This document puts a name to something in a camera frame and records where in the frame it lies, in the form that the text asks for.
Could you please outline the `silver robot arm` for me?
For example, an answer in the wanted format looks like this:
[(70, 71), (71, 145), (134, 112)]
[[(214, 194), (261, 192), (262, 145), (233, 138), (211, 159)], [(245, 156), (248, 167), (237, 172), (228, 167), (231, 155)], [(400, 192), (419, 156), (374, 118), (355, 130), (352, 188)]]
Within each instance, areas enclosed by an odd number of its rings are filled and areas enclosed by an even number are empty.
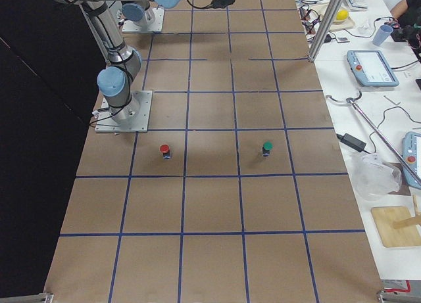
[[(137, 26), (148, 26), (152, 24), (155, 21), (155, 14), (150, 6), (151, 1), (166, 9), (171, 9), (181, 0), (123, 1), (121, 8), (123, 17), (125, 20), (129, 20)], [(211, 0), (208, 5), (198, 7), (190, 0), (186, 1), (192, 8), (199, 10), (225, 9), (235, 3), (235, 0)]]
[(108, 102), (111, 120), (124, 125), (134, 121), (141, 106), (130, 86), (141, 68), (141, 55), (126, 44), (107, 1), (153, 1), (170, 9), (180, 0), (54, 0), (63, 5), (79, 5), (91, 25), (92, 34), (99, 38), (108, 66), (97, 76), (97, 85)]

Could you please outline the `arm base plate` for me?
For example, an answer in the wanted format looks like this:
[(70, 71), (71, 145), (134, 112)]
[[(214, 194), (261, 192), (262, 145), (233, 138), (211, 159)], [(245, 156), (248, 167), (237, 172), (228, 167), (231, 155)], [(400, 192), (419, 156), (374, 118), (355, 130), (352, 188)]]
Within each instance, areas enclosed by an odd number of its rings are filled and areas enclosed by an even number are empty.
[(164, 9), (142, 7), (128, 7), (124, 5), (122, 14), (126, 19), (123, 23), (123, 33), (161, 33), (164, 20)]
[(109, 105), (106, 98), (103, 97), (101, 107), (106, 108), (100, 112), (95, 125), (97, 133), (147, 133), (149, 126), (149, 117), (151, 103), (153, 98), (152, 91), (132, 91), (132, 99), (120, 112), (113, 108), (117, 114), (112, 116), (109, 112)]

